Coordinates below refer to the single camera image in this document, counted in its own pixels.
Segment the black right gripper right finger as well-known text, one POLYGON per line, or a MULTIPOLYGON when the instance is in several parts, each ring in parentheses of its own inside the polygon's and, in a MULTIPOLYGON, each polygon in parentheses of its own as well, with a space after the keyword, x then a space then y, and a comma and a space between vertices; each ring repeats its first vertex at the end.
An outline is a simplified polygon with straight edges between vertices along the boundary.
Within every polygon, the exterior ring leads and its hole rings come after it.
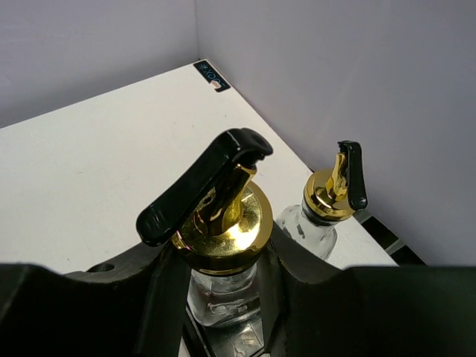
POLYGON ((274 227, 257 273, 271 356, 473 356, 475 269, 339 269, 274 227))

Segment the glass bottle with brown sauce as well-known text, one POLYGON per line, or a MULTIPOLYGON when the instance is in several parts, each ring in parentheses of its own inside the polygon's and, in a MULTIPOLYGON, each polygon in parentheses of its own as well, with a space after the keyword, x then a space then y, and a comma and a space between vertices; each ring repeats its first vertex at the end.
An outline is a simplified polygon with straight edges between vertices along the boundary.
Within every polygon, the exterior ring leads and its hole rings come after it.
POLYGON ((170 243, 190 267, 185 331, 192 356, 263 353, 257 261, 273 214, 253 178, 272 152, 254 130, 228 129, 137 218, 143 242, 170 243))

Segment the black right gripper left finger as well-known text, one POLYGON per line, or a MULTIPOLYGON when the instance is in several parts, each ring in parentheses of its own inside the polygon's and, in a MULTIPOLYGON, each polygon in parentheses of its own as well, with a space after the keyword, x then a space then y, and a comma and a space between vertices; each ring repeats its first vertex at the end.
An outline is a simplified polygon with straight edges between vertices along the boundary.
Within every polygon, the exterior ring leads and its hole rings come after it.
POLYGON ((87 271, 1 265, 3 356, 177 356, 190 268, 139 244, 87 271))

